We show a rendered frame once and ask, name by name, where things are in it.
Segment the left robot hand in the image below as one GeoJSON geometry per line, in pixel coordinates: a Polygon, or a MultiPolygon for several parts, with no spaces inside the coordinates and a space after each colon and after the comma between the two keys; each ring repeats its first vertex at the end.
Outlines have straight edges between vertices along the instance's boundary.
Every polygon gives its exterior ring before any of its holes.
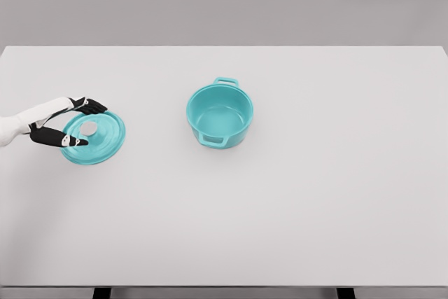
{"type": "Polygon", "coordinates": [[[75,138],[60,130],[45,127],[50,119],[70,111],[91,115],[104,113],[107,108],[87,97],[79,99],[60,97],[17,114],[14,117],[15,131],[18,131],[19,134],[28,134],[35,143],[47,146],[59,148],[86,146],[88,145],[86,140],[75,138]]]}

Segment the teal pot lid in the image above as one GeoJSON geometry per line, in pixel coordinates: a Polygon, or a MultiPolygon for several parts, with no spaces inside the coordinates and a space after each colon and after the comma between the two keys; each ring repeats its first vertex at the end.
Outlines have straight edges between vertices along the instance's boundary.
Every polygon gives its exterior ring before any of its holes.
{"type": "Polygon", "coordinates": [[[91,115],[79,113],[67,122],[62,131],[88,141],[86,146],[61,148],[62,155],[78,165],[95,165],[108,160],[118,152],[126,135],[123,120],[110,111],[91,115]],[[88,136],[82,134],[81,126],[86,122],[96,124],[95,133],[88,136]]]}

